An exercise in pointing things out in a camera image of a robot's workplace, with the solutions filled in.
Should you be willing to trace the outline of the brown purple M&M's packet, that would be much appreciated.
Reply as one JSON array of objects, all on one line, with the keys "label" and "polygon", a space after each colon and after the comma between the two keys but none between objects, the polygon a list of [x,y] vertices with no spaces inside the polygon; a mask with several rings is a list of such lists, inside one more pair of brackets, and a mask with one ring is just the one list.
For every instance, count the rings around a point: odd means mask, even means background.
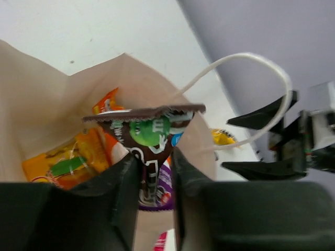
[{"label": "brown purple M&M's packet", "polygon": [[132,155],[142,162],[139,209],[173,209],[172,172],[168,158],[184,131],[204,104],[186,104],[116,110],[83,117],[96,122]]}]

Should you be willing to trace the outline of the orange mango gummy bag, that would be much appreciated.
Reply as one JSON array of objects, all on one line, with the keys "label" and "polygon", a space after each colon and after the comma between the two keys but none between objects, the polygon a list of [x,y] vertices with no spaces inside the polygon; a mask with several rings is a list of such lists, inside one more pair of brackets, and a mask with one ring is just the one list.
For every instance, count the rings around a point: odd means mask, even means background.
[{"label": "orange mango gummy bag", "polygon": [[69,190],[110,166],[97,129],[85,129],[71,140],[22,162],[29,182]]}]

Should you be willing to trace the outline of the yellow M&M's packet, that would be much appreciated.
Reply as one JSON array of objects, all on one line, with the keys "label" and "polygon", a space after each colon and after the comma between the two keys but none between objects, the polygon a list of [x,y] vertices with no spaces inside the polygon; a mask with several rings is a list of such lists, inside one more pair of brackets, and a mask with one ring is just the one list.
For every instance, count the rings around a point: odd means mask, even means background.
[{"label": "yellow M&M's packet", "polygon": [[224,129],[217,129],[217,128],[213,128],[210,131],[211,131],[211,136],[214,142],[214,146],[213,146],[214,151],[241,148],[241,146],[229,146],[232,144],[236,144],[238,142],[235,136],[231,134],[230,132]]}]

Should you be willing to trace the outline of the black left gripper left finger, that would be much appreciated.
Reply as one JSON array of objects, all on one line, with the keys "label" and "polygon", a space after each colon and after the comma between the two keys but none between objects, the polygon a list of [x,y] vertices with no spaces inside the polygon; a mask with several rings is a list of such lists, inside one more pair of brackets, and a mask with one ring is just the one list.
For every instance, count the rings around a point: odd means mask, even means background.
[{"label": "black left gripper left finger", "polygon": [[71,190],[1,183],[1,250],[131,250],[138,195],[131,154]]}]

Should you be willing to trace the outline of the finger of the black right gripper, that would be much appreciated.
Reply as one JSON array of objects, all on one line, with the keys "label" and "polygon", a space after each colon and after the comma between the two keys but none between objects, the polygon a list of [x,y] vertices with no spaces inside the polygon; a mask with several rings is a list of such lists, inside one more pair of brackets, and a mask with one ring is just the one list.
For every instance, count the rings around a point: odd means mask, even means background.
[{"label": "finger of the black right gripper", "polygon": [[239,174],[249,181],[297,180],[306,176],[306,167],[292,159],[278,162],[222,162],[221,167]]},{"label": "finger of the black right gripper", "polygon": [[[272,118],[275,116],[275,114],[277,113],[277,111],[281,106],[283,98],[284,96],[254,112],[238,116],[235,118],[231,118],[227,120],[227,124],[231,126],[242,127],[252,130],[260,130],[264,126],[266,126],[270,122],[270,120],[272,120]],[[285,112],[287,112],[295,103],[297,103],[298,100],[299,100],[298,91],[296,90],[292,91],[291,103]],[[270,131],[283,131],[283,130],[284,130],[284,117],[282,117],[281,120],[270,129]]]}]

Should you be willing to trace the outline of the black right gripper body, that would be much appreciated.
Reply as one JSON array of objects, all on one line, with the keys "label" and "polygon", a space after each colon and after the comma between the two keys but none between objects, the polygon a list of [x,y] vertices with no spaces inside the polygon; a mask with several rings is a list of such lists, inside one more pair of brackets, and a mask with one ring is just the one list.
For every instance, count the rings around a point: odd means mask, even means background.
[{"label": "black right gripper body", "polygon": [[275,152],[275,162],[292,159],[294,164],[310,169],[334,174],[334,144],[323,149],[311,151],[309,129],[311,121],[307,111],[301,111],[299,117],[284,128],[278,135],[269,139],[269,149]]}]

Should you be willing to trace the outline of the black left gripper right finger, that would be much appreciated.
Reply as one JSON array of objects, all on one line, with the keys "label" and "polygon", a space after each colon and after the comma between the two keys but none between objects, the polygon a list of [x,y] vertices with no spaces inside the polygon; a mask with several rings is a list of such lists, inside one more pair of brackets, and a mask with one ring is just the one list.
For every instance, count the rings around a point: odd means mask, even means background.
[{"label": "black left gripper right finger", "polygon": [[314,182],[214,181],[171,155],[177,250],[334,250],[334,201]]}]

